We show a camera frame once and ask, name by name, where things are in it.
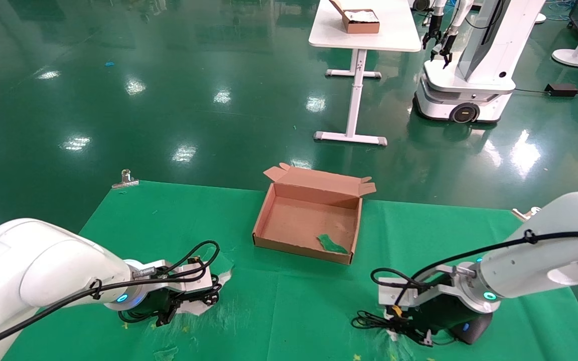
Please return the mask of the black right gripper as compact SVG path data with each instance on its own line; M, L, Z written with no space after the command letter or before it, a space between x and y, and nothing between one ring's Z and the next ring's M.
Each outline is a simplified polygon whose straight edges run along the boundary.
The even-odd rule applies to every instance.
M491 324L493 313L474 311L458 297L440 295L409 310L408 317L387 314L387 329L405 334L419 345L433 347L433 336L441 330L455 335L482 334Z

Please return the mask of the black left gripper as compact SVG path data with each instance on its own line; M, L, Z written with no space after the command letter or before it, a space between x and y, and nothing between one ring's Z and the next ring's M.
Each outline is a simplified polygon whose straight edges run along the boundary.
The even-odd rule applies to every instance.
M210 289L190 295L189 302L199 301L212 306L219 301L221 286L212 286ZM139 317L155 317L155 327L170 324L181 306L181 292L173 290L156 290L150 292L136 306L136 315Z

